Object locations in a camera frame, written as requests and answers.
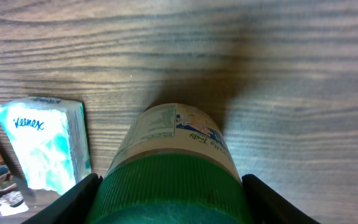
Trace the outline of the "teal kleenex tissue pack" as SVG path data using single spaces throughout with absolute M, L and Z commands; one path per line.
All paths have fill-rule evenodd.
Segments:
M 0 124 L 29 188 L 63 195 L 91 173 L 82 102 L 28 96 L 1 105 Z

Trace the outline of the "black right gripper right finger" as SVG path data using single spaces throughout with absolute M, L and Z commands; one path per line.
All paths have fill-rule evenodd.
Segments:
M 242 176 L 242 186 L 255 223 L 319 224 L 253 174 Z

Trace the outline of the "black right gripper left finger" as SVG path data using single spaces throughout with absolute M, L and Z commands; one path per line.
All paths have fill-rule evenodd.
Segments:
M 92 173 L 23 224 L 84 224 L 103 178 Z

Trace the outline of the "green lid jar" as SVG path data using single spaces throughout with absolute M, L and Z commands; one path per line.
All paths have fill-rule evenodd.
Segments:
M 232 156 L 198 108 L 167 103 L 130 127 L 87 223 L 252 223 Z

